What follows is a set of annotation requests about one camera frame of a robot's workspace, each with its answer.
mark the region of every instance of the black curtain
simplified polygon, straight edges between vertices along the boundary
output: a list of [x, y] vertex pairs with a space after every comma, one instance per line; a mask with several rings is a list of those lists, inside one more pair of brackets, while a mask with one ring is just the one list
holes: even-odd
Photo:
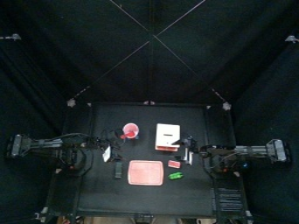
[[253, 212], [263, 223], [299, 223], [299, 45], [290, 43], [235, 104], [235, 131], [242, 145], [290, 143], [293, 167], [258, 167], [247, 175]]
[[0, 7], [67, 99], [91, 86], [78, 101], [222, 103], [214, 88], [233, 103], [282, 52], [299, 2], [201, 2], [11, 0]]
[[[0, 27], [3, 36], [15, 33], [4, 17]], [[0, 95], [0, 223], [39, 223], [32, 218], [44, 206], [52, 171], [36, 157], [7, 161], [6, 144], [15, 134], [58, 136], [67, 102], [35, 65], [26, 41], [0, 39]]]

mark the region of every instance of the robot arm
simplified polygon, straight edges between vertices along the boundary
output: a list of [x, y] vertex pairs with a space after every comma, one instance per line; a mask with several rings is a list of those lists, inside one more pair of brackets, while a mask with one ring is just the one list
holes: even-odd
[[70, 175], [83, 175], [92, 164], [92, 152], [88, 149], [90, 138], [74, 133], [52, 139], [34, 140], [27, 135], [11, 137], [6, 158], [18, 159], [27, 155], [48, 158], [58, 169]]
[[235, 172], [246, 168], [249, 160], [270, 159], [273, 163], [287, 164], [291, 162], [290, 150], [286, 143], [279, 140], [271, 140], [266, 146], [242, 146], [237, 147], [206, 145], [201, 147], [201, 156], [209, 163], [207, 170], [219, 172]]

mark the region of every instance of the black table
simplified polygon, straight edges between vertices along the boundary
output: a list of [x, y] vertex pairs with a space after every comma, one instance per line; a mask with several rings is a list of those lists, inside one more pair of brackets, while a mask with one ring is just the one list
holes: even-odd
[[[102, 152], [94, 151], [94, 165], [80, 177], [54, 174], [48, 208], [51, 215], [211, 217], [211, 178], [202, 168], [199, 155], [193, 165], [182, 164], [183, 179], [170, 180], [179, 170], [167, 166], [178, 152], [155, 150], [158, 123], [178, 124], [182, 138], [191, 135], [199, 146], [235, 144], [230, 112], [222, 106], [155, 105], [96, 103], [70, 109], [64, 132], [80, 132], [100, 137], [103, 131], [122, 129], [127, 123], [139, 126], [139, 139], [127, 140], [119, 154], [123, 177], [115, 178], [115, 163], [104, 163]], [[131, 160], [163, 162], [163, 185], [130, 185], [127, 181]]]

